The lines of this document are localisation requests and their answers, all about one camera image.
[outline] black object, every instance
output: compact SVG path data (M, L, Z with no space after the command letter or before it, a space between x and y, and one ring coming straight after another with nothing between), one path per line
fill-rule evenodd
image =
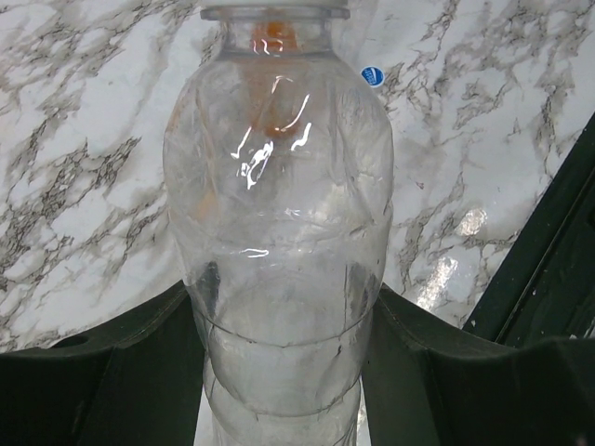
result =
M595 340L493 344L384 288L364 366L373 446L595 444Z
M522 347L595 328L595 116L464 330Z
M0 445L192 446L203 360L181 283L52 349L0 355Z

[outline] blue sticker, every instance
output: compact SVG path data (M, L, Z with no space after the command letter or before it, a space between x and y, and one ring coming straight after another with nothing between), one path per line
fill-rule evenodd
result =
M362 70L362 76L365 81L374 88L384 84L384 72L378 67L365 67Z

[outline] marble surface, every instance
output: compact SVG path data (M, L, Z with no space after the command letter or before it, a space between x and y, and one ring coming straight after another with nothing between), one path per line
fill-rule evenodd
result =
M0 351L179 279L162 137L219 36L195 3L0 0ZM362 63L388 74L395 135L385 280L454 325L595 109L593 5L380 0Z

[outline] transparent bottle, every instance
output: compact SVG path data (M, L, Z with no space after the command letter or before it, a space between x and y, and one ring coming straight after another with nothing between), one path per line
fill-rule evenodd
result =
M392 219L388 117L333 52L343 0L205 3L225 40L180 94L164 170L218 444L353 445Z

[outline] orange liquid residue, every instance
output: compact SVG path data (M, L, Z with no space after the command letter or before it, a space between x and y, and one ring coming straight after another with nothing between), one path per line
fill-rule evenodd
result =
M252 32L252 47L254 52L266 55L296 51L298 50L296 31L291 23L285 21L260 23ZM268 63L274 67L279 66L280 62L278 59L270 59L260 63ZM284 111L287 104L280 103L293 98L291 92L287 98L287 95L281 91L273 89L271 92L272 85L264 85L254 77L251 81L253 82L249 82L250 99L258 105L258 113L252 120L252 128L271 139L293 137L299 130L299 122L296 116L288 115L287 110ZM291 85L279 85L277 89L286 92L287 88L291 89Z

